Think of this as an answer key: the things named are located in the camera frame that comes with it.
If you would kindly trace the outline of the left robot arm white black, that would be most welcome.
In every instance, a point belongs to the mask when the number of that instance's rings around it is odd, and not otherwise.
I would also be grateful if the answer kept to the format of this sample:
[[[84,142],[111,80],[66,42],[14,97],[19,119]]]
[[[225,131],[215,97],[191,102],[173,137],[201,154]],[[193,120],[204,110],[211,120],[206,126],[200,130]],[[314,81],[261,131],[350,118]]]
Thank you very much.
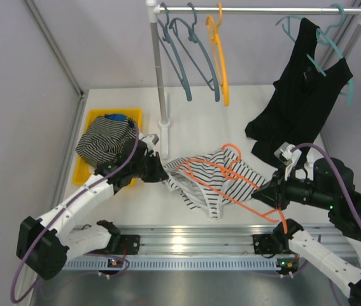
[[[120,247],[120,230],[110,221],[100,220],[78,230],[80,221],[102,202],[112,198],[132,179],[145,183],[167,180],[155,145],[156,134],[131,140],[121,153],[100,165],[75,193],[39,218],[27,217],[20,225],[19,259],[42,279],[55,277],[64,265],[88,253],[113,254]]]

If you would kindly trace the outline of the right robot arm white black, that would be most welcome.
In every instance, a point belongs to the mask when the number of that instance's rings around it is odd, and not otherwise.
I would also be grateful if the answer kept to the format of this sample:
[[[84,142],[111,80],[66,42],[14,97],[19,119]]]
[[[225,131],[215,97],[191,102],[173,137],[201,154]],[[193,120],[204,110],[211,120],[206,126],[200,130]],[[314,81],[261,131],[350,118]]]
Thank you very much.
[[[342,161],[321,158],[314,163],[311,179],[285,177],[285,172],[278,170],[251,196],[281,210],[291,202],[326,210],[330,223],[354,248],[361,265],[361,193],[353,178],[354,172]],[[271,240],[280,253],[296,253],[311,263],[341,290],[350,305],[361,305],[361,267],[349,265],[293,219],[279,223]]]

